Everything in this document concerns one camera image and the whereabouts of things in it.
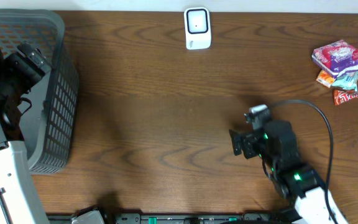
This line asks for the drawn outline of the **purple red pantyliner pack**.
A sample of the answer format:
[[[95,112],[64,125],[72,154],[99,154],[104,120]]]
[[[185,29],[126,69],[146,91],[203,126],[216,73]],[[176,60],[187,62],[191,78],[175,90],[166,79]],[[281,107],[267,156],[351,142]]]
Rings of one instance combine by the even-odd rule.
[[[344,40],[314,49],[311,58],[334,79],[358,71],[358,49]]]

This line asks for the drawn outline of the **red chocolate bar wrapper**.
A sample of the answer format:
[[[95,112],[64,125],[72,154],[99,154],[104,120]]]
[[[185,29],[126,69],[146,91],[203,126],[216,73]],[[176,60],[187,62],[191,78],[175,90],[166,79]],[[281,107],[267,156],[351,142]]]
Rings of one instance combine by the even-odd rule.
[[[334,90],[333,97],[334,97],[334,104],[340,105],[351,99],[358,98],[358,90],[357,91]]]

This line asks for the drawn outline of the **orange Kleenex tissue pack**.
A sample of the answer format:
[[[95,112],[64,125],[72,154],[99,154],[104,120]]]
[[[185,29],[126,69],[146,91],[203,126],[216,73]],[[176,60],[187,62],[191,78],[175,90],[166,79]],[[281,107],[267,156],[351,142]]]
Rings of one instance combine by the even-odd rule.
[[[316,81],[327,88],[331,88],[333,83],[336,81],[336,78],[333,77],[330,73],[321,70],[316,77]]]

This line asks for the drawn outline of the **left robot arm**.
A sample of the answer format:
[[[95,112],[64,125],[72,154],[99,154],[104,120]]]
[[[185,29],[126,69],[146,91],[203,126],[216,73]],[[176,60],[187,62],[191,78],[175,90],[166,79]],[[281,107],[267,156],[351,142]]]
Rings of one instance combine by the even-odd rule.
[[[53,69],[28,42],[4,56],[0,48],[0,223],[48,223],[30,175],[20,129],[21,103],[33,86]]]

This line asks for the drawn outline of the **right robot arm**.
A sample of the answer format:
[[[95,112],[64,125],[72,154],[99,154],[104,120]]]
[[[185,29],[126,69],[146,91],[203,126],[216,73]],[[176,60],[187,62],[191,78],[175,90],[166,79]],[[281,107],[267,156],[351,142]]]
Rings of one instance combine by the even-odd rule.
[[[300,155],[290,122],[273,120],[249,133],[229,130],[233,151],[246,159],[260,157],[265,175],[292,208],[285,222],[347,223],[327,184]]]

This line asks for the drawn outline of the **green flushable wipes pack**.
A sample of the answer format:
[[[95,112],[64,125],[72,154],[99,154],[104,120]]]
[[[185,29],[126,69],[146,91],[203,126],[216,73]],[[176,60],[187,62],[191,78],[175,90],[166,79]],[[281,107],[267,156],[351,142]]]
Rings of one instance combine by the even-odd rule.
[[[358,81],[358,70],[353,72],[347,72],[340,77],[336,78],[333,87],[338,87],[343,90],[354,90],[357,91],[357,81]]]

